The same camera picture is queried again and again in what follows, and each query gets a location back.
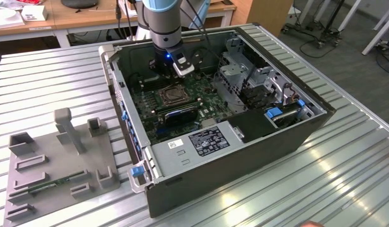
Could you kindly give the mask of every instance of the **gray vertical post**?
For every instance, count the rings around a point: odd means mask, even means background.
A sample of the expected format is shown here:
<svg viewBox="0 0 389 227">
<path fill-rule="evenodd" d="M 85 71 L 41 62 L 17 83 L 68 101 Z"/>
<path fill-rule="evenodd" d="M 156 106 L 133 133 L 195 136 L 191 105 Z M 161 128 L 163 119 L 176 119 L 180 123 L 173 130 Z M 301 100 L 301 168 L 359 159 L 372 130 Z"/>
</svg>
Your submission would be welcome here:
<svg viewBox="0 0 389 227">
<path fill-rule="evenodd" d="M 68 134 L 68 137 L 76 147 L 76 150 L 80 153 L 85 151 L 85 147 L 83 146 L 81 138 L 77 133 L 77 131 L 73 128 L 73 125 L 71 123 L 72 115 L 69 108 L 63 108 L 55 110 L 55 121 L 57 124 L 60 124 L 64 127 L 64 130 Z"/>
</svg>

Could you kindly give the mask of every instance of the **warning label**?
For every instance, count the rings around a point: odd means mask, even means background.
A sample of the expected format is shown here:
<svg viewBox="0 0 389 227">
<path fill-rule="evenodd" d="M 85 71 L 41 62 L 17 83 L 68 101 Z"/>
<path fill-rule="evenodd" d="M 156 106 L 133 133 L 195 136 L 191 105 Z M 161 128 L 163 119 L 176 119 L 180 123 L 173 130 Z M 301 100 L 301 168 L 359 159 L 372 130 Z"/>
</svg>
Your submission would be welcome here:
<svg viewBox="0 0 389 227">
<path fill-rule="evenodd" d="M 209 155 L 229 146 L 219 127 L 213 127 L 189 136 L 200 156 Z"/>
</svg>

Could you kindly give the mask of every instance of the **metal slotted table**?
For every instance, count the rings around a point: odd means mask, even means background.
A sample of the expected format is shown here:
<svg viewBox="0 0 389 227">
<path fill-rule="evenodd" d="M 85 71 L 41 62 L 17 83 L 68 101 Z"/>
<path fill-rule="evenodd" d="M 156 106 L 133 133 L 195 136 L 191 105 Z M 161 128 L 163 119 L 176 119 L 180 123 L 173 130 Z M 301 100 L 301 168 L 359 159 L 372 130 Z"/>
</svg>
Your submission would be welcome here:
<svg viewBox="0 0 389 227">
<path fill-rule="evenodd" d="M 97 47 L 7 55 L 0 61 L 0 225 L 8 137 L 56 131 L 52 111 L 73 125 L 107 121 L 121 187 L 21 226 L 389 226 L 389 126 L 261 27 L 243 29 L 327 99 L 337 113 L 299 150 L 224 187 L 149 218 L 145 195 L 131 190 L 132 164 L 107 90 Z"/>
</svg>

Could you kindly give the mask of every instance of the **black cable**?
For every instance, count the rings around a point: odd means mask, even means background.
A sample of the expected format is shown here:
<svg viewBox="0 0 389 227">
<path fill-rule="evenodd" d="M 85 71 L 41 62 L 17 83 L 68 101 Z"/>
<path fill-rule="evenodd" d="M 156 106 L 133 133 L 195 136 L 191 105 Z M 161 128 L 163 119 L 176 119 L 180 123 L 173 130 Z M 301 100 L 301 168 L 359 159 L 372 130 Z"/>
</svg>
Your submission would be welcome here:
<svg viewBox="0 0 389 227">
<path fill-rule="evenodd" d="M 321 0 L 321 2 L 320 2 L 320 4 L 319 4 L 319 7 L 317 7 L 317 9 L 316 9 L 316 11 L 315 11 L 315 13 L 313 13 L 312 19 L 315 19 L 316 14 L 319 13 L 319 10 L 320 10 L 320 7 L 321 7 L 321 4 L 324 3 L 324 1 L 325 1 L 325 0 Z"/>
<path fill-rule="evenodd" d="M 148 22 L 145 20 L 145 12 L 144 12 L 144 10 L 145 10 L 145 6 L 144 6 L 144 3 L 143 3 L 143 21 L 144 21 L 145 26 L 149 27 L 149 24 L 148 24 Z"/>
<path fill-rule="evenodd" d="M 79 37 L 83 37 L 83 36 L 85 36 L 88 34 L 88 32 L 85 32 L 85 34 L 83 34 L 83 35 L 77 35 L 77 34 L 73 34 L 73 35 L 76 35 L 76 36 L 79 36 Z"/>
<path fill-rule="evenodd" d="M 189 17 L 188 13 L 183 10 L 183 8 L 180 8 L 180 11 L 181 11 L 181 12 L 184 13 L 184 15 L 187 15 L 187 17 L 191 19 L 191 21 L 192 21 L 195 27 L 197 28 L 200 34 L 205 37 L 205 40 L 207 40 L 207 43 L 208 43 L 208 46 L 209 46 L 209 47 L 208 47 L 208 50 L 212 52 L 212 54 L 215 55 L 215 57 L 216 57 L 219 60 L 221 60 L 221 57 L 220 57 L 220 56 L 213 52 L 213 50 L 212 50 L 212 43 L 211 43 L 211 41 L 209 41 L 208 34 L 207 34 L 207 33 L 203 33 L 203 31 L 201 31 L 200 27 L 197 26 L 195 20 Z"/>
<path fill-rule="evenodd" d="M 300 23 L 300 18 L 297 17 L 297 14 L 296 14 L 296 7 L 295 7 L 295 1 L 293 1 L 293 8 L 295 8 L 295 17 L 296 17 L 296 26 L 301 26 L 301 23 Z"/>
<path fill-rule="evenodd" d="M 195 15 L 196 15 L 196 18 L 199 19 L 200 25 L 201 25 L 201 27 L 203 27 L 203 31 L 204 31 L 204 35 L 205 35 L 205 39 L 207 39 L 208 45 L 209 45 L 209 47 L 212 47 L 212 43 L 211 43 L 211 41 L 209 41 L 208 34 L 207 34 L 207 31 L 205 31 L 205 26 L 204 26 L 204 24 L 203 24 L 203 21 L 201 21 L 201 18 L 200 18 L 200 16 L 199 16 L 199 14 L 197 14 L 197 11 L 196 11 L 196 9 L 195 9 L 195 7 L 193 7 L 193 5 L 192 5 L 192 3 L 191 3 L 189 0 L 187 0 L 187 3 L 188 3 L 188 5 L 189 5 L 189 7 L 191 7 L 191 9 L 192 9 L 192 11 L 193 11 L 193 13 L 195 13 Z M 199 28 L 199 26 L 197 26 L 195 20 L 193 20 L 191 17 L 189 17 L 189 19 L 191 19 L 191 21 L 193 22 L 195 26 Z"/>
<path fill-rule="evenodd" d="M 377 61 L 377 65 L 379 67 L 389 74 L 389 71 L 381 66 L 380 62 L 379 62 L 379 56 L 383 56 L 385 58 L 385 60 L 389 62 L 389 58 L 380 52 L 380 50 L 377 49 L 377 56 L 376 56 L 376 61 Z"/>
<path fill-rule="evenodd" d="M 245 84 L 248 83 L 248 81 L 249 81 L 249 79 L 251 79 L 251 77 L 252 77 L 255 71 L 256 71 L 256 65 L 253 65 L 253 68 L 252 68 L 252 70 L 251 70 L 251 73 L 249 73 L 249 75 L 247 76 L 247 78 L 244 79 L 243 87 L 241 87 L 241 88 L 245 87 Z"/>
<path fill-rule="evenodd" d="M 120 36 L 123 38 L 123 33 L 121 33 L 121 28 L 120 28 L 121 9 L 120 9 L 120 5 L 119 5 L 119 1 L 117 0 L 116 0 L 116 10 L 115 11 L 116 11 L 117 29 L 119 29 Z"/>
<path fill-rule="evenodd" d="M 381 54 L 380 53 L 377 53 L 377 57 L 376 57 L 376 60 L 377 60 L 377 65 L 379 65 L 379 67 L 389 74 L 389 71 L 381 66 L 381 64 L 379 63 L 379 56 L 380 56 Z"/>
<path fill-rule="evenodd" d="M 331 52 L 336 49 L 336 47 L 333 47 L 333 48 L 332 48 L 328 52 L 325 52 L 321 56 L 312 56 L 312 55 L 307 54 L 307 53 L 304 52 L 304 50 L 303 50 L 303 47 L 304 47 L 307 44 L 312 43 L 312 42 L 315 42 L 315 40 L 311 40 L 311 41 L 305 42 L 305 43 L 300 46 L 300 52 L 301 52 L 304 55 L 307 55 L 308 57 L 311 57 L 311 58 L 323 58 L 324 56 L 327 56 L 328 53 L 331 53 Z"/>
<path fill-rule="evenodd" d="M 315 36 L 315 35 L 312 35 L 312 34 L 304 32 L 303 30 L 296 29 L 295 27 L 292 27 L 292 29 L 293 29 L 296 32 L 299 32 L 299 33 L 301 33 L 301 34 L 304 34 L 304 35 L 308 35 L 308 36 L 311 36 L 315 40 L 320 41 L 320 39 L 317 38 L 317 36 Z"/>
<path fill-rule="evenodd" d="M 87 44 L 95 44 L 97 42 L 99 38 L 100 38 L 100 34 L 101 34 L 101 30 L 99 31 L 97 38 L 96 38 L 96 40 L 93 42 L 88 42 L 87 40 L 84 40 L 84 39 L 81 39 L 79 37 L 75 37 L 75 38 L 79 39 L 80 41 L 83 41 L 84 43 L 87 43 Z"/>
<path fill-rule="evenodd" d="M 96 38 L 96 40 L 93 41 L 93 43 L 97 42 L 97 40 L 99 40 L 99 38 L 100 38 L 100 34 L 101 34 L 101 30 L 99 31 L 99 35 L 97 35 L 97 38 Z"/>
<path fill-rule="evenodd" d="M 129 22 L 129 40 L 132 41 L 133 38 L 132 38 L 132 28 L 131 28 L 131 21 L 129 21 L 129 11 L 127 10 L 127 0 L 124 0 L 124 9 L 125 9 L 127 20 Z"/>
</svg>

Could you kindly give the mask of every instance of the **circuit board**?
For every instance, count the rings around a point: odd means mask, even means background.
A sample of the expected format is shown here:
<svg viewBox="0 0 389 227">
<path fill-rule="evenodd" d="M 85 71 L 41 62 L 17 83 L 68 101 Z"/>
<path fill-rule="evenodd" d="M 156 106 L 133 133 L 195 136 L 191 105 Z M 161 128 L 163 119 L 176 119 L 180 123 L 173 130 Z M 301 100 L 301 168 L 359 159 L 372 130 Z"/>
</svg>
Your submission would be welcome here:
<svg viewBox="0 0 389 227">
<path fill-rule="evenodd" d="M 225 106 L 205 76 L 188 76 L 180 84 L 132 94 L 140 119 L 152 144 L 157 144 L 201 128 L 201 122 L 219 122 L 233 113 Z M 163 117 L 173 111 L 196 107 L 197 118 L 183 125 L 159 129 Z"/>
</svg>

